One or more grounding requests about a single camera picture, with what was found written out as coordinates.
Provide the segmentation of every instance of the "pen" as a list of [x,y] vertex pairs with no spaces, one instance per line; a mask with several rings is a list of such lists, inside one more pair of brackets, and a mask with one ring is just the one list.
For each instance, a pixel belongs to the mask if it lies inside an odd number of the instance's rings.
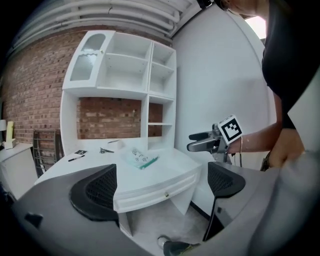
[[86,156],[86,155],[84,154],[84,155],[81,155],[81,156],[72,158],[72,159],[68,160],[68,162],[71,162],[71,161],[73,161],[73,160],[77,160],[77,159],[82,158],[82,157],[85,157],[85,156]]

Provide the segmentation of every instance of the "ceiling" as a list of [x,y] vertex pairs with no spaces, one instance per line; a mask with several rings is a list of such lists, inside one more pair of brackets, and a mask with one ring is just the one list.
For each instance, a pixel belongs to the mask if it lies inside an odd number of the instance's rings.
[[13,38],[7,56],[49,34],[91,25],[138,31],[170,44],[199,11],[197,0],[44,0]]

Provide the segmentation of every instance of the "white shelving unit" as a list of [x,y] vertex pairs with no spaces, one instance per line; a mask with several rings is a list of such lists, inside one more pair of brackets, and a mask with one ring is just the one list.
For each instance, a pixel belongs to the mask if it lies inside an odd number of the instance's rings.
[[[71,104],[76,104],[79,97],[141,100],[140,139],[134,140],[136,146],[142,150],[174,147],[177,90],[174,49],[132,34],[89,31],[70,61],[62,89],[61,106],[69,106],[68,111],[60,113],[66,154],[72,151],[72,141],[74,145],[89,141],[76,138],[77,107]],[[162,105],[159,123],[149,122],[152,103]],[[150,126],[161,126],[162,135],[149,137]]]

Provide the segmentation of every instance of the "black shirt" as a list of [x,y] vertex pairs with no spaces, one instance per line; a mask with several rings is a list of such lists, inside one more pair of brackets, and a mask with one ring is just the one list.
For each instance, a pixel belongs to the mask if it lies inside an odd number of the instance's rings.
[[295,128],[288,111],[320,64],[319,9],[309,6],[310,2],[269,1],[262,72],[267,85],[281,98],[283,128]]

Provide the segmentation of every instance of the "metal rack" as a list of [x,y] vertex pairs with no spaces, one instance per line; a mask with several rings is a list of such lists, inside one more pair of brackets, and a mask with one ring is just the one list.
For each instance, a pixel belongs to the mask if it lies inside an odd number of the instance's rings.
[[60,130],[33,130],[33,159],[38,177],[63,156]]

